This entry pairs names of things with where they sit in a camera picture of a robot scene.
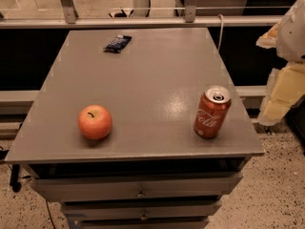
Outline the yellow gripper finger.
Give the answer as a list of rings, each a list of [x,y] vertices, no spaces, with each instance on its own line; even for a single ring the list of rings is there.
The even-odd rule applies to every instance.
[[[274,126],[305,94],[305,64],[288,62],[281,70],[272,69],[266,96],[260,105],[258,123]]]
[[[275,48],[279,27],[280,23],[273,25],[267,32],[265,32],[257,39],[256,45],[263,49]]]

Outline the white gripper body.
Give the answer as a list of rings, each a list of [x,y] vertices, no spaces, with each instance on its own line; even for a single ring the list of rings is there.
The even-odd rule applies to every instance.
[[[280,21],[276,53],[292,62],[305,62],[305,0],[296,0]]]

